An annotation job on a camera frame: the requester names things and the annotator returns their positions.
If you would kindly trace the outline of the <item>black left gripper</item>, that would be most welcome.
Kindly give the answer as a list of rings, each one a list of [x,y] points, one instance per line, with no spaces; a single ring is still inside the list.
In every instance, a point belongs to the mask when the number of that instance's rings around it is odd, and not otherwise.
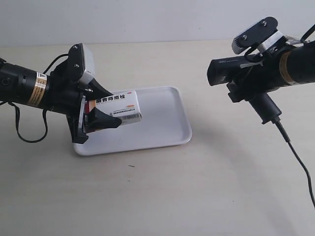
[[[96,79],[92,79],[88,86],[82,85],[78,80],[79,66],[64,60],[50,72],[48,93],[45,95],[45,110],[63,114],[66,117],[70,130],[71,141],[83,144],[88,139],[87,131],[117,128],[122,124],[120,118],[103,113],[93,108],[86,115],[84,106],[87,101],[112,96],[113,93],[101,86]]]

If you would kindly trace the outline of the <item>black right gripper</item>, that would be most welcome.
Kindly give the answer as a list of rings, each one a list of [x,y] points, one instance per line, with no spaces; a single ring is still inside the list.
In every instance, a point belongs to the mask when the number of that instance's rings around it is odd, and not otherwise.
[[[285,48],[261,62],[248,62],[244,56],[226,58],[225,82],[231,101],[250,100],[256,94],[290,86],[283,73],[283,57],[288,55],[289,48]]]

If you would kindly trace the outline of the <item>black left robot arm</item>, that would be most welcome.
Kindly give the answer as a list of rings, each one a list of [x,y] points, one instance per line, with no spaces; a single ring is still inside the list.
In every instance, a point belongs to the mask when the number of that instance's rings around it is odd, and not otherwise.
[[[86,102],[111,95],[78,62],[70,64],[65,60],[50,75],[4,60],[0,62],[0,101],[14,107],[17,131],[20,123],[17,105],[21,104],[41,109],[44,124],[47,124],[47,112],[65,115],[72,142],[83,144],[89,132],[122,124],[121,119],[98,108],[85,111]]]

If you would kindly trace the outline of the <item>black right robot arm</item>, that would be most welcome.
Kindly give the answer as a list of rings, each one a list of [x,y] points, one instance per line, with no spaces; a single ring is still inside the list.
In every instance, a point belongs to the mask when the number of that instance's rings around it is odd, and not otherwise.
[[[243,69],[227,84],[232,102],[250,100],[255,95],[294,85],[315,82],[315,42],[300,47],[285,46],[262,65]]]

